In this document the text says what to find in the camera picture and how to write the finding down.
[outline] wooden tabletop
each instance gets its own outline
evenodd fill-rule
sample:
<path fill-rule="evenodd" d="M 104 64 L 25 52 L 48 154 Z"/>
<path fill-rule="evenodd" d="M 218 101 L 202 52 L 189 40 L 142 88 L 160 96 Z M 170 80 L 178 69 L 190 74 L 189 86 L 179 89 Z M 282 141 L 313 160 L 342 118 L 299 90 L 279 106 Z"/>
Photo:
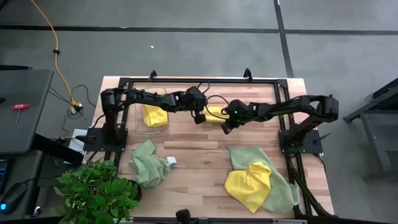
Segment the wooden tabletop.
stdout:
<path fill-rule="evenodd" d="M 101 91 L 118 86 L 120 77 L 104 77 Z M 287 79 L 290 97 L 306 94 L 304 80 L 301 78 Z M 135 83 L 138 89 L 155 88 L 158 91 L 186 90 L 192 83 Z M 211 84 L 206 96 L 221 95 L 228 101 L 240 99 L 248 104 L 253 102 L 275 103 L 273 85 L 269 84 Z M 210 106 L 225 106 L 221 98 L 209 100 Z M 98 99 L 94 120 L 103 114 L 101 100 Z M 148 132 L 142 125 L 140 106 L 131 105 L 127 119 L 129 137 L 126 151 L 122 153 L 119 176 L 134 179 L 134 172 L 129 163 L 132 152 L 147 137 L 141 132 Z M 295 122 L 299 123 L 307 117 L 303 113 L 295 113 Z M 98 122 L 102 127 L 104 119 Z M 283 155 L 280 153 L 277 132 L 280 129 L 278 118 L 268 122 L 251 122 L 234 129 L 225 135 L 219 124 L 195 124 L 190 112 L 169 113 L 167 130 L 152 136 L 157 147 L 157 155 L 161 158 L 174 156 L 177 164 L 170 175 L 156 189 L 144 189 L 140 207 L 131 210 L 133 217 L 175 217 L 175 212 L 187 208 L 192 217 L 211 218 L 293 218 L 289 213 L 272 213 L 260 208 L 252 214 L 244 205 L 232 198 L 225 191 L 224 183 L 232 171 L 228 147 L 261 147 L 270 157 L 277 170 L 287 179 L 287 168 Z M 97 153 L 95 158 L 103 157 Z M 311 154 L 303 154 L 303 165 L 308 188 L 323 205 L 326 211 L 333 213 L 328 183 L 322 163 Z M 302 197 L 300 208 L 304 211 Z"/>

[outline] green plant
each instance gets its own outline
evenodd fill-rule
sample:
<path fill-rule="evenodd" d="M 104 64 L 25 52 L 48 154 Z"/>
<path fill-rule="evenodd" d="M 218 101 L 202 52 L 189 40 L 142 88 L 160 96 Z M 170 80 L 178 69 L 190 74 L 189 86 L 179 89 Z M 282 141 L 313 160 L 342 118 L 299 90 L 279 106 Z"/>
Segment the green plant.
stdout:
<path fill-rule="evenodd" d="M 54 187 L 55 193 L 65 198 L 63 209 L 53 208 L 53 214 L 63 218 L 60 223 L 119 223 L 129 220 L 129 209 L 139 206 L 134 200 L 138 184 L 117 177 L 117 168 L 112 161 L 96 161 L 83 164 L 74 172 L 66 172 L 58 181 L 62 190 Z"/>

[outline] gray floor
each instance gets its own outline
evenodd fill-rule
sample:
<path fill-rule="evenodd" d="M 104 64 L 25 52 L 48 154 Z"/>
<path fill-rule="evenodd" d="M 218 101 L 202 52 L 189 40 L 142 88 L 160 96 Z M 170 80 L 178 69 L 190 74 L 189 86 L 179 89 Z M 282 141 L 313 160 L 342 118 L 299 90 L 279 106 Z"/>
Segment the gray floor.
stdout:
<path fill-rule="evenodd" d="M 389 0 L 280 0 L 287 29 L 398 30 L 398 2 Z M 223 27 L 276 29 L 272 0 L 41 0 L 55 25 L 134 27 Z M 45 25 L 29 1 L 13 0 L 0 13 L 2 24 Z M 215 75 L 240 77 L 246 67 L 256 77 L 286 77 L 279 34 L 182 32 L 58 32 L 60 68 L 71 86 L 88 86 L 97 100 L 105 75 Z M 398 35 L 288 35 L 294 76 L 308 94 L 333 94 L 340 117 L 365 104 L 371 92 L 397 78 Z M 48 31 L 0 31 L 0 64 L 54 69 L 53 36 Z M 62 80 L 52 86 L 67 96 Z M 94 108 L 85 91 L 84 119 L 65 128 L 87 128 Z M 49 96 L 39 133 L 57 137 L 68 105 Z M 398 182 L 365 183 L 379 170 L 362 125 L 341 119 L 323 124 L 326 174 L 335 213 L 344 218 L 398 223 Z"/>

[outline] yellow cloth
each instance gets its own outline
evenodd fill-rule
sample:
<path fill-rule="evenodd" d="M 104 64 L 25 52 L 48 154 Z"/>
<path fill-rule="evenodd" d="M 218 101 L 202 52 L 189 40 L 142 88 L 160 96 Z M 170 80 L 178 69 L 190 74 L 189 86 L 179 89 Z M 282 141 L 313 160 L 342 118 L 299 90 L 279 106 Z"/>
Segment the yellow cloth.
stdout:
<path fill-rule="evenodd" d="M 210 113 L 219 116 L 220 118 L 229 118 L 229 115 L 221 114 L 222 106 L 210 106 L 208 107 Z M 211 115 L 207 110 L 205 110 L 206 121 L 211 123 L 224 123 L 224 119 L 216 118 L 215 116 Z"/>
<path fill-rule="evenodd" d="M 160 127 L 167 124 L 167 112 L 158 106 L 144 105 L 144 122 L 148 127 Z"/>
<path fill-rule="evenodd" d="M 262 162 L 249 164 L 247 170 L 232 171 L 225 181 L 226 191 L 254 213 L 264 203 L 271 184 L 271 169 Z"/>

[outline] green cloth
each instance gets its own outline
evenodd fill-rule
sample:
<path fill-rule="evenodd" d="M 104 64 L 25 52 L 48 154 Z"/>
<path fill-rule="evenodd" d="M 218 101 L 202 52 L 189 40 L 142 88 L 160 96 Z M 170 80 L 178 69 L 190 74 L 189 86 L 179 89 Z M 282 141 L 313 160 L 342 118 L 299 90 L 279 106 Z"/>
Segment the green cloth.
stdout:
<path fill-rule="evenodd" d="M 229 149 L 234 170 L 247 170 L 253 162 L 262 162 L 269 166 L 272 173 L 269 176 L 271 192 L 261 205 L 262 208 L 277 213 L 286 213 L 299 203 L 299 188 L 289 184 L 276 170 L 271 160 L 261 148 Z"/>
<path fill-rule="evenodd" d="M 150 139 L 132 153 L 130 163 L 136 173 L 136 181 L 145 188 L 156 188 L 171 170 L 171 166 L 166 165 L 167 161 L 157 157 L 155 153 L 156 146 Z"/>

